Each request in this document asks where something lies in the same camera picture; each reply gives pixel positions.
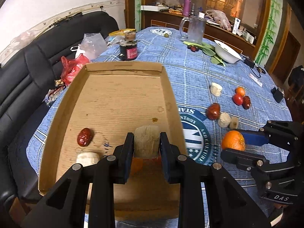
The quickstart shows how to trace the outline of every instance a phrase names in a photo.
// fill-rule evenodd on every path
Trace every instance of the white yam piece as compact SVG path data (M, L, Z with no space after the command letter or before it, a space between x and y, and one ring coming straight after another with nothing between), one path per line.
M231 118L230 118L229 114L226 112L223 112L219 116L217 123L221 128L227 128L228 125L230 124L230 121L231 121Z
M223 90L223 88L222 88L219 84L217 84L217 83L215 83L215 82L213 82L213 83L211 84L211 86L210 86L210 92L211 92L214 96L219 97L219 96L221 95L222 90Z
M92 164L97 164L99 160L100 158L97 153L86 152L78 154L76 163L82 164L83 167L86 167Z
M236 129L239 126L239 119L235 116L231 117L231 122L229 124L229 128Z

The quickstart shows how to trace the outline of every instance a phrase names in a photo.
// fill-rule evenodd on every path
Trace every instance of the white wall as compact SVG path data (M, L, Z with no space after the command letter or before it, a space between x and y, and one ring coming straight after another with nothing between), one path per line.
M293 11L291 11L289 31L301 44L300 51L298 53L298 57L295 60L294 65L292 67L292 69L294 69L300 65L304 66L304 30L301 27L301 24L298 21L298 18L294 14ZM284 84L287 87L288 87L288 78L286 79L285 84Z
M112 0L6 0L0 8L0 52L22 32L56 14L69 9ZM120 29L125 28L124 6L106 11L113 16Z

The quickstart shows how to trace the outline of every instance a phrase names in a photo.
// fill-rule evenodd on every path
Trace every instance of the sofa cushion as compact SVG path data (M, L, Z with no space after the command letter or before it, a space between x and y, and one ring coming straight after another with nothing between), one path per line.
M10 203L9 199L17 194L15 182L22 197L31 193L28 186L32 186L33 182L30 179L24 181L24 175L19 174L21 168L27 168L25 164L29 165L27 161L20 162L23 156L26 158L23 147L27 144L19 144L25 137L21 133L21 137L11 142L41 106L48 90L54 88L54 80L60 79L61 57L73 59L75 52L71 52L70 48L77 46L85 33L101 33L106 38L116 30L118 25L115 19L105 12L79 14L37 37L3 66L0 71L0 179L3 181L0 184L0 204Z
M35 191L37 190L38 176L27 159L26 148L48 110L49 107L43 102L9 145L9 162L17 185L18 196L26 200L27 203L37 202L42 197L38 191Z

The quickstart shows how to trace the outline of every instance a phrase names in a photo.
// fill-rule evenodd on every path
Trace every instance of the logo print on tablecloth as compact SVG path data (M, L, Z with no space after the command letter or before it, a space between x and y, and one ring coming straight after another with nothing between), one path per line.
M154 33L154 34L157 34L157 35L160 35L160 36L164 36L166 33L170 36L172 34L172 32L170 30L167 30L167 29L161 29L161 28L158 28L158 29L150 29L150 32L151 33Z
M211 165L216 162L219 148L211 144L210 134L203 124L206 119L198 110L178 107L188 156L195 162Z

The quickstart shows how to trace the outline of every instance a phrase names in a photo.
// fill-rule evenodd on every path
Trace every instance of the glass mug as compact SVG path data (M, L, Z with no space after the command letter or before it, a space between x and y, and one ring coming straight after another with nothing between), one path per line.
M185 22L189 22L188 35L183 34L183 26ZM190 43L202 44L202 38L204 36L206 27L206 20L197 16L191 15L190 17L184 17L179 25L179 31L182 39Z

